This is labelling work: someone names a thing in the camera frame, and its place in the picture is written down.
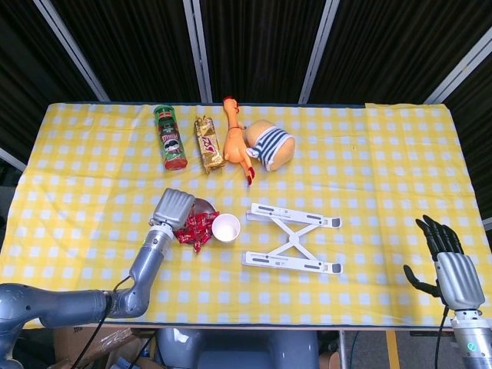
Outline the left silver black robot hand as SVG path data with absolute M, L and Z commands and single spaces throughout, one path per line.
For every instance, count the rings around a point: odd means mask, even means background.
M 166 188 L 153 215 L 151 224 L 167 224 L 173 231 L 185 226 L 195 202 L 195 196 L 173 188 Z

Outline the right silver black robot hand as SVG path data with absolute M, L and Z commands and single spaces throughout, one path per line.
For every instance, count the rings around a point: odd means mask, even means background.
M 436 284 L 420 281 L 404 265 L 408 282 L 417 290 L 440 298 L 452 311 L 477 310 L 485 302 L 484 292 L 472 259 L 464 253 L 456 232 L 427 215 L 415 220 L 423 231 L 436 271 Z

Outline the white paper cup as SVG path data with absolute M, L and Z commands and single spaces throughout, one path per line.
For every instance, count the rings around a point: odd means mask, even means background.
M 241 224 L 233 214 L 220 214 L 212 222 L 212 234 L 220 242 L 234 241 L 241 231 Z

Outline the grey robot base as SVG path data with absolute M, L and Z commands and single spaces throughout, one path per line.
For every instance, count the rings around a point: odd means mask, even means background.
M 168 369 L 319 369 L 315 331 L 173 327 L 157 340 Z

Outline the round metal plate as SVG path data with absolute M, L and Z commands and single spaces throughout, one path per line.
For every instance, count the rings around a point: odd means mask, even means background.
M 206 200 L 196 198 L 183 228 L 174 232 L 181 244 L 194 244 L 201 239 L 206 244 L 212 237 L 212 222 L 206 220 L 206 214 L 216 212 L 214 207 Z

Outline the green Pringles can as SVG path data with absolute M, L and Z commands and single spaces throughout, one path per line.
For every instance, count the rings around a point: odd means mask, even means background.
M 159 105 L 154 109 L 154 115 L 165 169 L 169 171 L 184 169 L 188 165 L 188 160 L 174 108 L 169 105 Z

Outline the gold snack package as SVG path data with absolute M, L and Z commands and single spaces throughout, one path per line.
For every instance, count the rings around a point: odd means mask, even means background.
M 205 115 L 202 117 L 196 116 L 194 128 L 204 170 L 208 175 L 212 171 L 223 167 L 225 165 L 225 159 L 220 151 L 212 118 Z

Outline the orange rubber chicken toy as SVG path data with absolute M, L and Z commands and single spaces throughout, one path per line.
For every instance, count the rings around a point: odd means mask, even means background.
M 228 133 L 224 143 L 224 159 L 234 164 L 239 164 L 244 171 L 248 185 L 251 185 L 255 172 L 251 159 L 247 153 L 244 140 L 244 126 L 238 120 L 238 102 L 228 96 L 223 100 L 223 108 L 228 118 Z

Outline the yellow floor tape strip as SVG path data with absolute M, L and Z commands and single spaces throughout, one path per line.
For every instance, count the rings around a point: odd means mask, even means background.
M 387 340 L 387 354 L 389 360 L 390 369 L 400 369 L 398 351 L 397 351 L 397 338 L 395 331 L 386 331 Z

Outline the white folding laptop stand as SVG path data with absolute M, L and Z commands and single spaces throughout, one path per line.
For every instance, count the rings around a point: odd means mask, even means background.
M 319 274 L 343 273 L 341 264 L 322 261 L 301 244 L 301 237 L 317 228 L 340 228 L 342 220 L 339 217 L 329 218 L 306 211 L 253 203 L 246 213 L 246 218 L 250 221 L 270 221 L 276 224 L 288 236 L 288 241 L 267 253 L 244 252 L 241 257 L 244 266 Z

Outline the plush toy with striped shirt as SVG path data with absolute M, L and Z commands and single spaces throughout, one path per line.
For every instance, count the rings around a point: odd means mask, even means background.
M 255 121 L 245 129 L 247 153 L 266 171 L 276 171 L 294 156 L 294 136 L 266 120 Z

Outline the metal table leg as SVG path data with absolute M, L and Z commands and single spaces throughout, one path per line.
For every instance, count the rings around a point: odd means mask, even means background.
M 338 354 L 340 358 L 340 369 L 347 369 L 347 355 L 346 355 L 346 347 L 345 347 L 345 332 L 338 331 Z

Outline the brown cardboard box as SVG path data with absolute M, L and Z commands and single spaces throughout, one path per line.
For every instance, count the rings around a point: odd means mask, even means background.
M 95 332 L 95 327 L 64 327 L 54 331 L 56 362 L 48 369 L 70 369 Z M 126 344 L 149 338 L 154 330 L 133 327 L 102 327 L 75 366 L 89 369 L 97 360 Z

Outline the yellow white checked tablecloth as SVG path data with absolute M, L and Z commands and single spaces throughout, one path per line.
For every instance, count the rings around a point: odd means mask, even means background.
M 239 165 L 206 174 L 194 133 L 212 118 L 224 140 L 223 108 L 179 105 L 188 165 L 165 169 L 151 105 L 53 104 L 45 113 L 8 212 L 0 284 L 52 291 L 129 287 L 129 268 L 166 188 L 210 201 L 241 224 L 229 243 L 199 253 L 173 242 L 151 289 L 144 324 L 283 324 L 434 327 L 440 300 L 415 290 L 410 265 L 428 283 L 435 271 L 415 220 L 453 228 L 477 269 L 492 319 L 492 252 L 460 142 L 443 105 L 365 108 L 240 107 L 249 125 L 265 119 L 294 136 L 293 159 L 274 172 L 260 163 L 248 185 Z M 288 236 L 250 221 L 253 203 L 342 220 L 301 237 L 316 258 L 343 266 L 319 274 L 244 266 Z

